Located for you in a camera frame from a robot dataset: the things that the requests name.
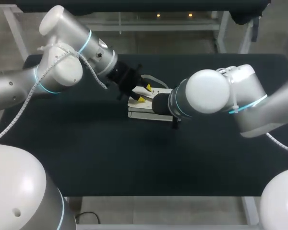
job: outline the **floor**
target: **floor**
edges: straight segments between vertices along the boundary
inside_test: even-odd
[[[258,42],[251,53],[281,53],[288,57],[288,0],[272,0],[260,20]],[[184,14],[164,14],[181,17]],[[43,45],[38,33],[42,13],[19,16],[25,28],[27,44],[32,53]],[[91,17],[115,18],[117,13],[96,13]],[[154,14],[123,13],[123,18],[154,17]],[[236,52],[245,26],[230,20],[225,45],[228,52]],[[107,44],[118,53],[213,53],[212,34],[207,32],[98,32]],[[0,70],[20,69],[23,65],[10,28],[0,9]],[[71,206],[76,212],[94,211],[103,224],[245,224],[242,202],[239,197],[84,197],[72,198]],[[82,224],[96,223],[87,214]]]

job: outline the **yellow tab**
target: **yellow tab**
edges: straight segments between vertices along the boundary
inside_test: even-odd
[[[140,98],[138,99],[138,102],[146,102],[146,100],[145,100],[143,97],[140,97]]]
[[[149,92],[152,91],[152,87],[150,87],[150,84],[148,84],[148,85],[146,86],[146,89],[147,89]]]

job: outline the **black cloth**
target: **black cloth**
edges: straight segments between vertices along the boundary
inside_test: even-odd
[[[25,67],[39,63],[30,56]],[[173,88],[202,69],[251,64],[269,94],[288,80],[282,55],[119,55]],[[288,169],[288,152],[268,137],[243,138],[227,113],[197,115],[178,130],[170,122],[127,117],[115,85],[103,90],[84,68],[82,80],[52,99],[32,101],[1,144],[35,155],[64,196],[260,196]],[[0,132],[20,106],[6,109]],[[271,132],[288,145],[288,125]]]
[[[23,12],[47,12],[62,5],[74,15],[92,12],[230,11],[237,24],[261,16],[271,0],[0,0],[16,4]]]

